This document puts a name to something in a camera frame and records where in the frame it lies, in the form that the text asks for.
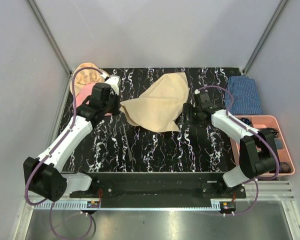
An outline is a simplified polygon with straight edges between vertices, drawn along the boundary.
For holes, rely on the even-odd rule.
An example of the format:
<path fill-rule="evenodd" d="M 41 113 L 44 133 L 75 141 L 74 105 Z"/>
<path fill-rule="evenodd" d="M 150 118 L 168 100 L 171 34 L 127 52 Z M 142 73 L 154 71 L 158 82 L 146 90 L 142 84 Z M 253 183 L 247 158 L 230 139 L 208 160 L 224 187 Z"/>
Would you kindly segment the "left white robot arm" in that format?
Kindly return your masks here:
<path fill-rule="evenodd" d="M 62 170 L 79 143 L 102 122 L 107 113 L 119 112 L 120 79 L 111 76 L 96 83 L 92 93 L 76 108 L 68 126 L 37 158 L 28 157 L 23 163 L 26 191 L 44 200 L 58 201 L 63 195 L 80 191 L 93 198 L 98 186 L 87 173 L 66 173 Z"/>

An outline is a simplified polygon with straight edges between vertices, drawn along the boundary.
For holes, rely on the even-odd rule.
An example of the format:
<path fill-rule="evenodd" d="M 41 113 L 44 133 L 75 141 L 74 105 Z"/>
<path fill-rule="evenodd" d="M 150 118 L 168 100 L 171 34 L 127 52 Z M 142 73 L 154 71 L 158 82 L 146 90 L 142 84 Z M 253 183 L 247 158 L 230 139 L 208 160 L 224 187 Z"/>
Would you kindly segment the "beige cloth napkin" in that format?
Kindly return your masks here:
<path fill-rule="evenodd" d="M 180 132 L 175 120 L 189 98 L 184 72 L 166 73 L 139 97 L 122 101 L 120 111 L 129 124 L 155 133 Z"/>

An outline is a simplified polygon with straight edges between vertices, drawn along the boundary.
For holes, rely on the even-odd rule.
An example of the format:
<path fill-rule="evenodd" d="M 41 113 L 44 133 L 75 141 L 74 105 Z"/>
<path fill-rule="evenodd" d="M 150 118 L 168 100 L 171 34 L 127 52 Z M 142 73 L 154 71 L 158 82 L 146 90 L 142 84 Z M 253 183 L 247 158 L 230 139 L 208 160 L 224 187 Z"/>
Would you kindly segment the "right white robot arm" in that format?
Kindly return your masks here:
<path fill-rule="evenodd" d="M 218 195 L 229 198 L 235 187 L 248 183 L 262 175 L 274 172 L 274 178 L 280 171 L 280 161 L 271 131 L 251 127 L 233 116 L 223 105 L 214 104 L 207 93 L 196 92 L 195 105 L 185 103 L 182 119 L 196 127 L 213 127 L 223 131 L 239 144 L 239 163 L 232 170 L 223 174 L 217 185 Z"/>

